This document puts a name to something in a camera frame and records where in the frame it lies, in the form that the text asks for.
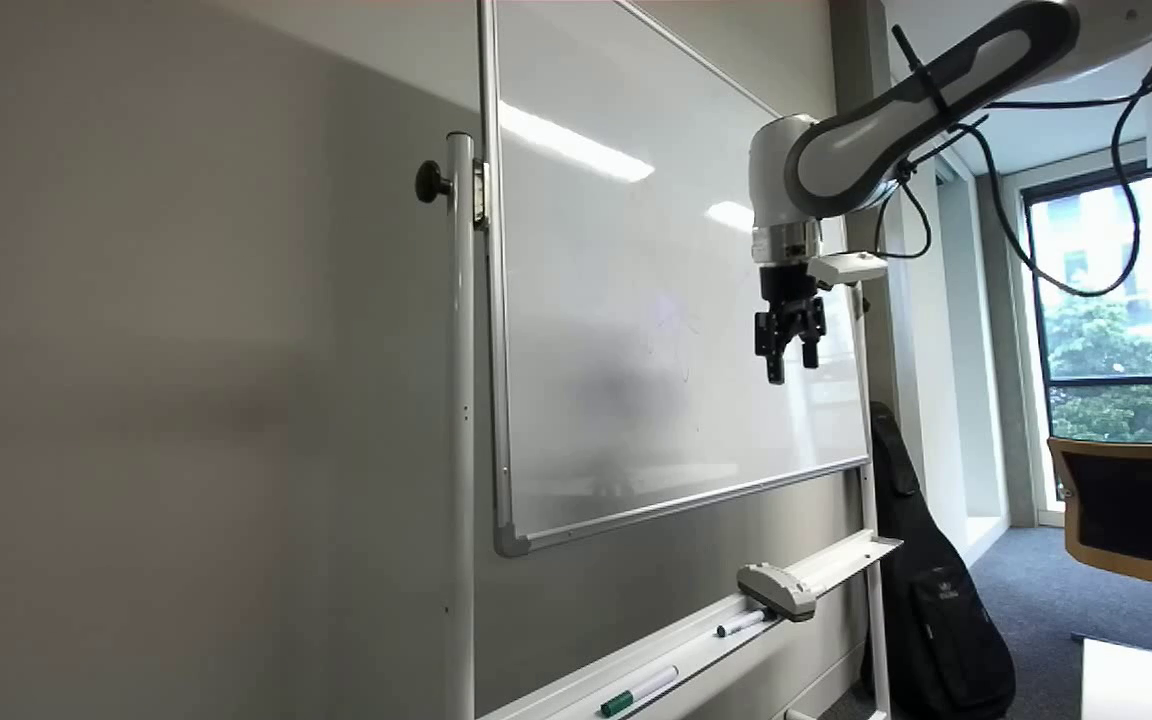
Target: chair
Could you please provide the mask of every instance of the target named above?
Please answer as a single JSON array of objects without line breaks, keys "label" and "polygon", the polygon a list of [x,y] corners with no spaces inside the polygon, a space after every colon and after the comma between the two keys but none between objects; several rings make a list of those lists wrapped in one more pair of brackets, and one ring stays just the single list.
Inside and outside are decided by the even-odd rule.
[{"label": "chair", "polygon": [[1152,442],[1047,438],[1068,556],[1152,584]]}]

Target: wall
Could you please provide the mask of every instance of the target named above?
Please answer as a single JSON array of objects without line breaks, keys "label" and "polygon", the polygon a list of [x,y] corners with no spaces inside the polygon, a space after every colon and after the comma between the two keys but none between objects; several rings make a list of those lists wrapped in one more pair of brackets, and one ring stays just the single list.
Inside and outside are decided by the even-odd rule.
[{"label": "wall", "polygon": [[[826,110],[824,2],[646,2]],[[0,717],[438,717],[473,2],[0,0]],[[501,561],[494,709],[850,527],[834,480]],[[700,717],[819,710],[833,601]]]},{"label": "wall", "polygon": [[[923,163],[912,193],[927,212],[933,246],[886,263],[891,355],[876,346],[872,359],[891,359],[883,399],[896,407],[927,512],[972,565],[1009,527],[984,234],[967,170]],[[923,244],[909,198],[891,198],[883,244],[896,253]]]},{"label": "wall", "polygon": [[1045,413],[1034,404],[1041,369],[1034,369],[1034,341],[1033,341],[1033,292],[1019,277],[1005,228],[990,212],[989,180],[974,180],[980,196],[980,234],[984,234],[984,287],[989,287],[989,314],[990,314],[990,346],[1000,369],[1000,418],[1005,418],[1005,471],[1009,471],[1009,508],[1011,523],[1029,527],[1045,518],[1041,502],[1041,460],[1033,448],[1034,438],[1034,416]]}]

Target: whiteboard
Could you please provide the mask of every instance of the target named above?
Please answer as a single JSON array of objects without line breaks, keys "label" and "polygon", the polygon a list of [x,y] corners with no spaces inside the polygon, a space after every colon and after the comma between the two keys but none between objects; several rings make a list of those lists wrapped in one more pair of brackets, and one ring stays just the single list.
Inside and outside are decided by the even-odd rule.
[{"label": "whiteboard", "polygon": [[487,0],[494,544],[865,464],[850,297],[770,388],[749,144],[776,110],[633,2]]}]

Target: green foliage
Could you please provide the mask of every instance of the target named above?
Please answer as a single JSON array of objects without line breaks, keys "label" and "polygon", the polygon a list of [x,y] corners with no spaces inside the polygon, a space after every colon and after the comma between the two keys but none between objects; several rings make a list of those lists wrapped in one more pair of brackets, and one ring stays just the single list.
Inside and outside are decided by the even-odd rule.
[{"label": "green foliage", "polygon": [[[1152,334],[1131,331],[1124,298],[1062,298],[1047,308],[1050,379],[1152,375]],[[1152,383],[1050,388],[1050,430],[1071,438],[1152,438]]]}]

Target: window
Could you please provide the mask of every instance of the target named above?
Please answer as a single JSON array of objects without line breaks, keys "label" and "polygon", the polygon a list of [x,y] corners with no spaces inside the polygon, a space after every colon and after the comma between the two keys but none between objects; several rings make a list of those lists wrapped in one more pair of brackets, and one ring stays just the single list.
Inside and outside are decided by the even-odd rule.
[{"label": "window", "polygon": [[[1079,298],[1034,280],[1047,430],[1071,438],[1152,438],[1152,170],[1131,170],[1139,259],[1110,297]],[[1119,277],[1131,215],[1115,174],[1025,193],[1041,269],[1104,287]]]}]

